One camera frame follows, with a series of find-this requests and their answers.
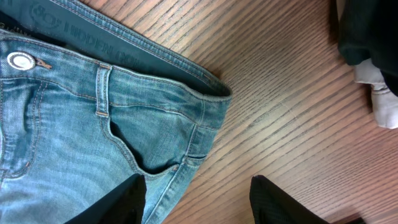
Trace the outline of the blue denim jeans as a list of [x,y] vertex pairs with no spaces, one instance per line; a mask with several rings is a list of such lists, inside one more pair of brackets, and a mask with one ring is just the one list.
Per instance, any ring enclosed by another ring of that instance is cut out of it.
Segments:
[[1,222],[94,222],[130,177],[162,223],[231,89],[80,1],[1,2]]

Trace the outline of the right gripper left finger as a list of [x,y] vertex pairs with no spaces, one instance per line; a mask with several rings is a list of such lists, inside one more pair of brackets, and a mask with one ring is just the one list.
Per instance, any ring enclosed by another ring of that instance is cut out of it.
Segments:
[[141,224],[146,181],[134,174],[66,224]]

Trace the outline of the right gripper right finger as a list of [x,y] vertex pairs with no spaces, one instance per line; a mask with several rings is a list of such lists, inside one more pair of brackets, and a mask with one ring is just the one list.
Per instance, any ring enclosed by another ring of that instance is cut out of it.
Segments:
[[328,224],[263,175],[252,177],[249,199],[255,224]]

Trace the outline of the beige garment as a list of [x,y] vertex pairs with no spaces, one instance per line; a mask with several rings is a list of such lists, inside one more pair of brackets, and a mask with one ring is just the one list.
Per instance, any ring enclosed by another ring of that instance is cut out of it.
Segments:
[[386,85],[379,68],[371,59],[354,66],[354,81],[371,87],[374,119],[382,128],[397,128],[397,96]]

